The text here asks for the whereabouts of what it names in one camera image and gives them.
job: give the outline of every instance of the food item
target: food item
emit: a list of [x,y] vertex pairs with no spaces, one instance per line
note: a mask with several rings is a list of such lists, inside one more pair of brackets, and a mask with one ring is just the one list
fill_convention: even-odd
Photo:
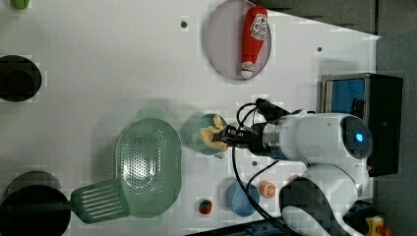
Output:
[[210,200],[203,200],[199,206],[199,212],[201,214],[209,214],[211,212],[212,203]]
[[275,190],[275,186],[268,181],[264,181],[260,187],[261,196],[267,199],[271,199],[275,196]]
[[215,127],[208,126],[207,128],[202,128],[200,130],[200,138],[203,140],[203,142],[207,146],[226,151],[227,150],[226,143],[219,142],[219,141],[214,142],[212,140],[214,138],[214,134],[220,133],[220,131],[223,129],[223,122],[221,121],[220,116],[214,115],[213,122],[214,122]]
[[220,130],[216,129],[213,126],[208,126],[207,128],[202,128],[200,130],[200,138],[203,140],[203,142],[211,147],[221,150],[227,150],[227,144],[224,142],[214,142],[212,139],[214,137],[214,134],[219,133]]
[[243,26],[241,75],[245,79],[253,76],[255,63],[267,38],[268,12],[261,6],[249,9]]
[[223,129],[223,122],[221,121],[220,116],[215,115],[213,121],[214,121],[215,128],[217,128],[219,130]]

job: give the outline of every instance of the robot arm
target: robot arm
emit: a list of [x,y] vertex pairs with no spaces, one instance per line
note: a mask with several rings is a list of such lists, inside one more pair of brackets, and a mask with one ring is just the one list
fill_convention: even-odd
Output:
[[342,217],[368,185],[372,137],[366,124],[348,114],[289,113],[258,99],[265,123],[250,129],[227,126],[214,137],[255,155],[302,161],[310,167],[279,192],[281,215],[303,235],[361,235]]

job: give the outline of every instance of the red ketchup bottle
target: red ketchup bottle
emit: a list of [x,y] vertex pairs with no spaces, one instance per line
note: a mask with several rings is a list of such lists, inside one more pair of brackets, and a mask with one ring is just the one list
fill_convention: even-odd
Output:
[[261,6],[254,6],[246,13],[243,26],[241,75],[252,78],[258,55],[267,38],[268,12]]

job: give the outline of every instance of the small blue container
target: small blue container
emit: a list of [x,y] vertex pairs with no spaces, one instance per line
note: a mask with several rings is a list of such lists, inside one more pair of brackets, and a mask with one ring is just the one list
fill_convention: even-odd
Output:
[[[249,195],[252,196],[255,202],[260,202],[260,192],[252,184],[249,187]],[[238,182],[233,183],[227,189],[226,203],[235,214],[241,217],[251,216],[255,212]]]

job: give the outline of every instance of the wire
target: wire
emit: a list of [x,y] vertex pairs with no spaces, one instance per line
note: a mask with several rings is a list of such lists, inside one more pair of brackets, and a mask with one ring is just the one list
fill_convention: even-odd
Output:
[[[251,105],[256,105],[256,103],[247,103],[247,104],[245,104],[245,105],[243,105],[242,107],[240,107],[239,108],[239,110],[237,111],[237,114],[236,114],[236,118],[237,118],[237,121],[238,121],[238,123],[239,123],[239,127],[238,127],[238,129],[237,130],[240,130],[241,128],[242,128],[242,126],[243,126],[243,123],[246,121],[246,119],[249,117],[249,115],[252,113],[252,112],[255,112],[256,111],[256,109],[257,108],[253,108],[252,110],[250,110],[246,115],[245,115],[245,117],[243,118],[243,120],[242,121],[240,121],[240,118],[239,118],[239,116],[240,116],[240,112],[243,110],[243,108],[245,108],[245,107],[247,107],[247,106],[251,106]],[[252,198],[252,196],[249,194],[249,191],[247,191],[247,189],[243,186],[243,183],[242,183],[242,180],[240,179],[240,177],[239,177],[239,173],[238,173],[238,171],[237,171],[237,168],[236,168],[236,154],[235,154],[235,151],[236,151],[236,147],[233,147],[232,148],[232,163],[233,163],[233,171],[234,171],[234,173],[235,173],[235,176],[236,176],[236,179],[237,179],[237,182],[239,183],[239,185],[240,185],[240,187],[241,187],[241,189],[243,190],[243,192],[245,193],[245,195],[246,195],[246,197],[248,198],[248,200],[249,200],[249,202],[250,202],[250,204],[252,205],[252,207],[264,218],[264,219],[266,219],[270,224],[272,224],[274,227],[277,227],[277,228],[280,228],[280,225],[276,222],[276,220],[270,215],[270,214],[268,214],[253,198]]]
[[[242,111],[242,107],[241,109],[238,110],[237,116],[239,117],[240,112]],[[248,114],[246,114],[246,116],[243,118],[243,122],[246,121],[246,119],[249,117],[249,115],[254,112],[256,110],[256,108],[253,108],[251,111],[248,112]],[[246,188],[243,186],[243,183],[240,179],[240,176],[238,174],[237,168],[236,168],[236,147],[232,148],[232,162],[233,162],[233,170],[237,179],[237,182],[239,183],[240,187],[242,188],[243,192],[245,193],[246,197],[248,198],[249,202],[251,203],[251,205],[254,207],[254,209],[263,217],[263,218],[271,218],[271,216],[264,210],[262,209],[258,203],[252,198],[252,196],[249,195],[249,193],[246,191]]]
[[249,180],[248,185],[246,186],[246,190],[249,191],[249,186],[251,185],[252,181],[254,181],[255,178],[257,178],[260,174],[264,173],[266,170],[270,169],[274,165],[276,165],[279,162],[279,160],[274,161],[264,169],[260,170],[258,173],[256,173],[252,178]]
[[240,117],[239,117],[239,115],[240,115],[240,112],[242,112],[242,110],[245,108],[245,107],[248,107],[248,106],[253,106],[253,105],[257,105],[257,103],[255,103],[255,102],[251,102],[251,103],[246,103],[246,104],[244,104],[243,106],[241,106],[238,110],[237,110],[237,113],[236,113],[236,120],[237,120],[237,123],[240,125],[240,126],[245,126],[243,123],[245,122],[245,120],[247,119],[247,117],[246,118],[243,118],[243,121],[240,121]]
[[252,125],[255,125],[255,114],[258,113],[258,109],[256,109],[253,113],[254,115],[252,116]]

